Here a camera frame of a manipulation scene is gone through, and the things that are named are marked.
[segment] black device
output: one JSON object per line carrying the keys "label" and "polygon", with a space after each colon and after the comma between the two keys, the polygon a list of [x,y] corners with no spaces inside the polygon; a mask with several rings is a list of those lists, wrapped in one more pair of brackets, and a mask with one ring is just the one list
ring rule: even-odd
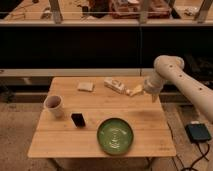
{"label": "black device", "polygon": [[71,118],[77,127],[86,126],[82,113],[72,113]]}
{"label": "black device", "polygon": [[185,130],[192,143],[205,142],[212,138],[205,124],[188,124]]}

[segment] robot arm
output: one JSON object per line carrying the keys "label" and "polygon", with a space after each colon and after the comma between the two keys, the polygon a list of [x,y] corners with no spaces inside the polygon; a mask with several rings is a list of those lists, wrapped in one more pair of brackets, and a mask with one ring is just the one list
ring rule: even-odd
{"label": "robot arm", "polygon": [[144,80],[144,90],[159,94],[167,80],[171,81],[191,103],[213,123],[213,91],[183,72],[184,61],[176,56],[159,56],[155,71]]}

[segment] black phone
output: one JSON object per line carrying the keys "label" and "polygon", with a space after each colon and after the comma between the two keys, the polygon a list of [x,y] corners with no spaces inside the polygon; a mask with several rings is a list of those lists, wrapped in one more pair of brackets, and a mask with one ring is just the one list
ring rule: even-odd
{"label": "black phone", "polygon": [[82,113],[72,113],[71,118],[77,127],[86,126]]}

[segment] wooden table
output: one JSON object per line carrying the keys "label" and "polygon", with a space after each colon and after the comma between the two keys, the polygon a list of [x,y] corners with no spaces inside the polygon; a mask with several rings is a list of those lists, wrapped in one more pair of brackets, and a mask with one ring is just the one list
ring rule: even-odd
{"label": "wooden table", "polygon": [[[185,9],[189,7],[201,7],[203,0],[175,0],[174,9],[180,15],[182,20],[194,20],[194,16],[188,16],[185,14]],[[206,20],[213,19],[213,5],[211,5]]]}
{"label": "wooden table", "polygon": [[50,7],[49,0],[40,0],[38,3],[23,0],[4,20],[41,20],[41,15],[47,7]]}
{"label": "wooden table", "polygon": [[[142,77],[116,77],[129,88],[141,84]],[[79,82],[93,82],[94,91],[77,90]],[[152,103],[151,95],[144,93],[129,97],[107,88],[103,77],[56,77],[48,95],[60,95],[65,116],[55,119],[43,110],[28,156],[31,158],[94,158],[111,157],[98,144],[98,126],[111,117],[126,120],[134,132],[133,144],[120,157],[175,156],[164,112],[159,99]],[[85,128],[76,128],[71,113],[82,113]]]}

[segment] white mug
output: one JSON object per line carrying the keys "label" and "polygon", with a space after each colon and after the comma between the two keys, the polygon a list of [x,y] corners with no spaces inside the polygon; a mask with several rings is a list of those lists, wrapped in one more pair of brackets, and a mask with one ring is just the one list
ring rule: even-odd
{"label": "white mug", "polygon": [[64,111],[62,108],[62,99],[60,96],[48,96],[44,101],[44,108],[48,109],[56,118],[62,117]]}

